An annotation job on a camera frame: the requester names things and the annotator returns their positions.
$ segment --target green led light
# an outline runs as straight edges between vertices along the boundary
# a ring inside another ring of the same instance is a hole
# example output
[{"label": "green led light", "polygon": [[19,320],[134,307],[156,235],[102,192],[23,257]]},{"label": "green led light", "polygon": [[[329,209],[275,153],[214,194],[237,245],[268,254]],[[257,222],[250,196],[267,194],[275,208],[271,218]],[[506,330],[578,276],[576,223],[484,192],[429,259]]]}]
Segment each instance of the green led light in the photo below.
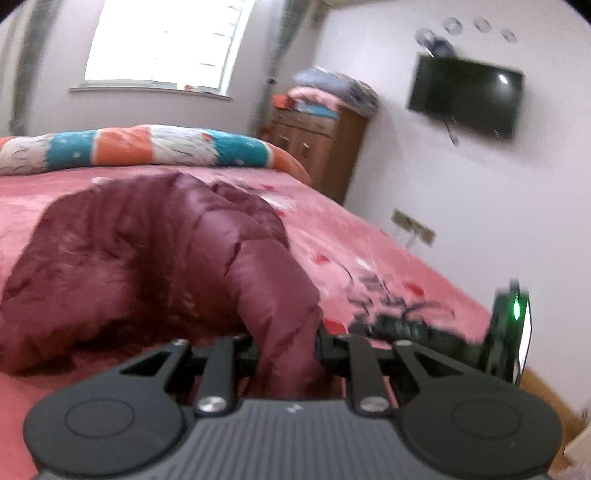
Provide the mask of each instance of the green led light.
[{"label": "green led light", "polygon": [[515,320],[519,320],[519,317],[521,317],[521,306],[519,305],[519,299],[517,297],[513,304],[513,316],[515,317]]}]

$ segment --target electrical outlet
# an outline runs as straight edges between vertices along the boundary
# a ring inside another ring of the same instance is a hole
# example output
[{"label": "electrical outlet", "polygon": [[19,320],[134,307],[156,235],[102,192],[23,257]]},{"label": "electrical outlet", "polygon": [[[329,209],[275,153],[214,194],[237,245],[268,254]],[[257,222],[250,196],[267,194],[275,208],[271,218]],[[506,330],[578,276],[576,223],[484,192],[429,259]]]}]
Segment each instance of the electrical outlet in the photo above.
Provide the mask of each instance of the electrical outlet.
[{"label": "electrical outlet", "polygon": [[423,227],[420,233],[421,242],[425,245],[432,246],[435,240],[435,232],[426,226]]},{"label": "electrical outlet", "polygon": [[392,221],[400,228],[404,228],[407,232],[412,232],[413,227],[417,224],[416,220],[413,220],[408,215],[406,215],[406,213],[402,213],[398,209],[394,210]]},{"label": "electrical outlet", "polygon": [[425,245],[433,245],[436,237],[435,231],[420,224],[406,213],[402,213],[400,210],[395,209],[394,214],[392,215],[392,221],[400,228],[417,236]]}]

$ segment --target puffer jacket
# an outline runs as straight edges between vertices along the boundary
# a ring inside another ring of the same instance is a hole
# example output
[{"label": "puffer jacket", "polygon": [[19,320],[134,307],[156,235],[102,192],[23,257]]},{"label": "puffer jacket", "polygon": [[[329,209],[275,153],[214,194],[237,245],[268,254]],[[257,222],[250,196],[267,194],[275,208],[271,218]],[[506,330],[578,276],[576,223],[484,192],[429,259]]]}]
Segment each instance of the puffer jacket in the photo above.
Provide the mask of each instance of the puffer jacket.
[{"label": "puffer jacket", "polygon": [[318,302],[261,198],[187,174],[114,180],[44,212],[5,285],[0,369],[248,331],[251,391],[306,397],[329,383],[313,358]]}]

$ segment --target wall-mounted tv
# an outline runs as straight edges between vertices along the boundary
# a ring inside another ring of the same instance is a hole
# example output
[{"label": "wall-mounted tv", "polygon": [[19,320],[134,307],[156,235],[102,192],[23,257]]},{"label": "wall-mounted tv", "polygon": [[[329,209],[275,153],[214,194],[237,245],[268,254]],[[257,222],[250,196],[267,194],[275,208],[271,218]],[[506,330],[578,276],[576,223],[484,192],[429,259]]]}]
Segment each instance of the wall-mounted tv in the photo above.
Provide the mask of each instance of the wall-mounted tv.
[{"label": "wall-mounted tv", "polygon": [[524,75],[458,58],[421,56],[408,108],[485,135],[511,139]]}]

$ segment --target wooden cabinet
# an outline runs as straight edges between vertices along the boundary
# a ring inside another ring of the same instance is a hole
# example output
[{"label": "wooden cabinet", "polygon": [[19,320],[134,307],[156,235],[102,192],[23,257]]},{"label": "wooden cabinet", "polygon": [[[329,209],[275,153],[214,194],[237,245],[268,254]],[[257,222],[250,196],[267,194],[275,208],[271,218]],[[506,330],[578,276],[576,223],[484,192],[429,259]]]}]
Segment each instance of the wooden cabinet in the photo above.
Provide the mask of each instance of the wooden cabinet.
[{"label": "wooden cabinet", "polygon": [[271,143],[302,164],[316,190],[342,204],[366,126],[366,118],[348,109],[338,118],[276,109]]}]

